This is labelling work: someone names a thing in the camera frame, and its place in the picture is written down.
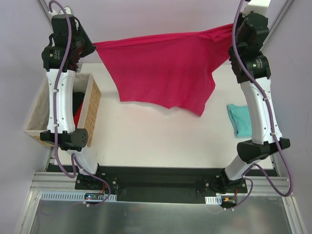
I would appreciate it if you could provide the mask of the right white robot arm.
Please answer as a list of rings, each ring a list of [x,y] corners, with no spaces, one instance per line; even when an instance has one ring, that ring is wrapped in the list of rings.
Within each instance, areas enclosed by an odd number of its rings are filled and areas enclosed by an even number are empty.
[[[224,192],[231,192],[254,163],[266,159],[291,145],[279,130],[271,100],[271,71],[261,52],[269,34],[268,0],[249,0],[238,9],[229,49],[232,70],[245,96],[252,124],[252,138],[237,145],[237,156],[224,169],[219,180]]]

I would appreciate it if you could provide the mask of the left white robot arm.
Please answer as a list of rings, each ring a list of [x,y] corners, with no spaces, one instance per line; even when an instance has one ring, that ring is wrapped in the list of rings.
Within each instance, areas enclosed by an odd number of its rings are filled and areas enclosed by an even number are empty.
[[[59,149],[71,155],[71,163],[79,172],[88,175],[86,184],[93,190],[103,184],[96,173],[98,164],[87,152],[89,133],[77,128],[73,115],[73,85],[78,61],[95,51],[79,20],[72,14],[52,16],[53,32],[41,57],[46,71],[49,90],[49,117],[46,130],[40,139],[53,143],[55,153]]]

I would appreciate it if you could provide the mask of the pink t shirt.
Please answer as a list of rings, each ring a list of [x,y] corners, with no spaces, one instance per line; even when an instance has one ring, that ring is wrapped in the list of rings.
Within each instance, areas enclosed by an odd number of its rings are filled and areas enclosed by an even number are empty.
[[[213,72],[229,58],[232,27],[103,41],[95,46],[120,101],[179,107],[201,116],[215,89]]]

